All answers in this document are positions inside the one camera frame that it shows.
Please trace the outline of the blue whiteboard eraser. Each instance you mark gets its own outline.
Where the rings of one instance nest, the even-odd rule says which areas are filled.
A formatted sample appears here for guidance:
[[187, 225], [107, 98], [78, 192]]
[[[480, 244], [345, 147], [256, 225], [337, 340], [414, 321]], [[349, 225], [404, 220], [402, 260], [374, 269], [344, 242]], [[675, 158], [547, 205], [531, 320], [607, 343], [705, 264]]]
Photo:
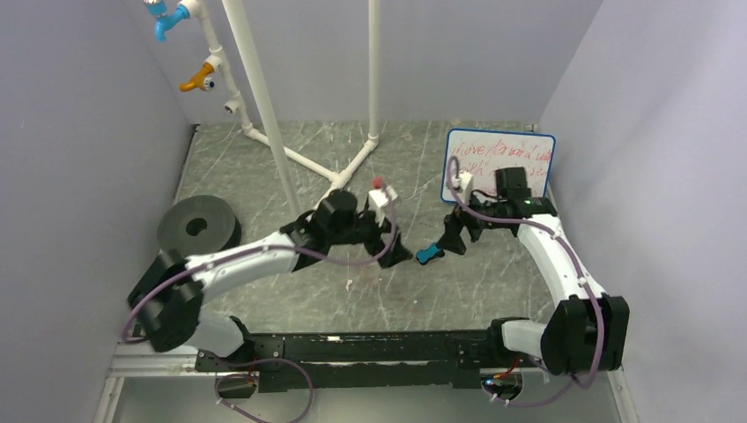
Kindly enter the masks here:
[[433, 260], [442, 258], [445, 256], [445, 252], [436, 243], [430, 244], [424, 249], [420, 249], [415, 254], [415, 259], [421, 265], [427, 265]]

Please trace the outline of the blue framed whiteboard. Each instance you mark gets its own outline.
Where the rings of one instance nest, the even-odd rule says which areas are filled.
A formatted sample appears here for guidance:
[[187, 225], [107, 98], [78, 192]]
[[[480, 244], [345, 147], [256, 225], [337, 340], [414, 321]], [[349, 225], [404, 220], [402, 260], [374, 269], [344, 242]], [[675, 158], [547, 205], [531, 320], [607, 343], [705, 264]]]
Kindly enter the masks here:
[[454, 156], [473, 175], [473, 187], [497, 193], [495, 172], [522, 167], [536, 197], [546, 194], [556, 139], [548, 134], [454, 128], [447, 133], [444, 160]]

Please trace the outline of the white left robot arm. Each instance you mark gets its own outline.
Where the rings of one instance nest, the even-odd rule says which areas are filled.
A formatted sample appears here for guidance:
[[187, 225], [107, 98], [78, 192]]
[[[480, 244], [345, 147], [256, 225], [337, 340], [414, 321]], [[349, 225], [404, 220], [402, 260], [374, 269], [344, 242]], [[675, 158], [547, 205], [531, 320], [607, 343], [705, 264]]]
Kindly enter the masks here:
[[160, 253], [128, 297], [125, 325], [138, 323], [142, 341], [156, 353], [190, 346], [212, 353], [232, 370], [246, 367], [254, 342], [236, 317], [211, 315], [204, 304], [256, 280], [294, 273], [319, 262], [352, 266], [334, 258], [336, 246], [361, 245], [369, 257], [358, 266], [390, 268], [412, 258], [397, 225], [398, 193], [388, 185], [368, 191], [362, 208], [348, 190], [330, 192], [319, 205], [249, 244], [202, 255]]

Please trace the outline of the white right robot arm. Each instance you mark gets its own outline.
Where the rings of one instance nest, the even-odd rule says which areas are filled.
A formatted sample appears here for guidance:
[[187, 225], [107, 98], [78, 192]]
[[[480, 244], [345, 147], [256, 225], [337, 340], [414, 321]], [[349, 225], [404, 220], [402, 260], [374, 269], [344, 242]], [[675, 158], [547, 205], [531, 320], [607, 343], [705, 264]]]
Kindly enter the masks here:
[[486, 230], [506, 229], [534, 260], [551, 294], [554, 311], [547, 323], [528, 318], [494, 320], [485, 353], [505, 366], [518, 354], [540, 360], [552, 375], [593, 376], [622, 365], [630, 308], [612, 296], [581, 262], [565, 235], [558, 212], [546, 197], [536, 197], [522, 167], [500, 169], [497, 192], [481, 200], [473, 177], [447, 169], [446, 186], [455, 199], [444, 218], [444, 233], [435, 246], [464, 255], [462, 233], [478, 241]]

